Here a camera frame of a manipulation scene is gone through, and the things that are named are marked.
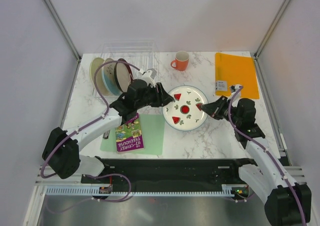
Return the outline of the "watermelon pattern plate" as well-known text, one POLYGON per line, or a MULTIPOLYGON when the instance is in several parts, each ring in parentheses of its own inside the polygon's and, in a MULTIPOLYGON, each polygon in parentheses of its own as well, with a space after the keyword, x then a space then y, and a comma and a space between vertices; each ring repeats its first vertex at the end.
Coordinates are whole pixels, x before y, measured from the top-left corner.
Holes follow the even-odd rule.
POLYGON ((208 103, 205 94, 196 87, 182 85, 172 89, 169 95, 174 101, 162 108, 165 121, 179 131, 199 128, 208 115, 201 110, 208 103))

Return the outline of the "dark red rimmed plate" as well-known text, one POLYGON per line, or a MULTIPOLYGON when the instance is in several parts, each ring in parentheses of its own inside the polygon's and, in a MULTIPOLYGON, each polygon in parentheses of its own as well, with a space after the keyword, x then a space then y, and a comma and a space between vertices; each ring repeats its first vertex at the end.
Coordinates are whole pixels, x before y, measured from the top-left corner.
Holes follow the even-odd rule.
POLYGON ((114 78, 118 89, 121 92, 127 92, 128 86, 134 78, 130 66, 126 64, 126 61, 123 58, 119 58, 115 64, 114 78))

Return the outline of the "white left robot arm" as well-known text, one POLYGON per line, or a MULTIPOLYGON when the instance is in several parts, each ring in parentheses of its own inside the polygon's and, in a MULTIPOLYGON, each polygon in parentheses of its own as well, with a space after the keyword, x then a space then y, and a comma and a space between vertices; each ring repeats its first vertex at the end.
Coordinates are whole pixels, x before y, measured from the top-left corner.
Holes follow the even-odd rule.
POLYGON ((88 122, 62 130, 53 129, 42 153, 44 166, 50 166, 54 175, 66 179, 74 173, 89 175, 99 183, 106 182, 110 171, 98 157, 81 156, 80 151, 105 132, 131 120, 146 106, 164 107, 173 102, 161 83, 148 84, 136 79, 107 109, 88 122))

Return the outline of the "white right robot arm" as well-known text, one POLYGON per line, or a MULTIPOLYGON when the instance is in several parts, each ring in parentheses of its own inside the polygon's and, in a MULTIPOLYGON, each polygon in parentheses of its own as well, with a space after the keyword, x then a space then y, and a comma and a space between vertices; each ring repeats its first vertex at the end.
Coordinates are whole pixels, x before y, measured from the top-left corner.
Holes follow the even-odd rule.
POLYGON ((254 163, 235 166, 229 177, 235 183, 246 182, 264 204, 272 226, 303 226, 311 220, 312 193, 307 184, 298 181, 281 164, 270 149, 266 136, 256 123, 255 102, 242 98, 237 106, 225 96, 199 110, 216 120, 225 119, 234 129, 235 138, 254 163))

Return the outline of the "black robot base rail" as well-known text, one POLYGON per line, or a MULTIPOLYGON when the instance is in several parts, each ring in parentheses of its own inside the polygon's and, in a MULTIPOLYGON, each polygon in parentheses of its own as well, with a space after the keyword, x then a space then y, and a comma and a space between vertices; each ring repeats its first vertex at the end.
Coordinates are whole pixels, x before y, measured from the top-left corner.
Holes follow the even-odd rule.
POLYGON ((111 183, 118 190, 219 190, 222 184, 244 184, 239 167, 256 165, 241 159, 103 159, 105 178, 83 176, 82 183, 111 183))

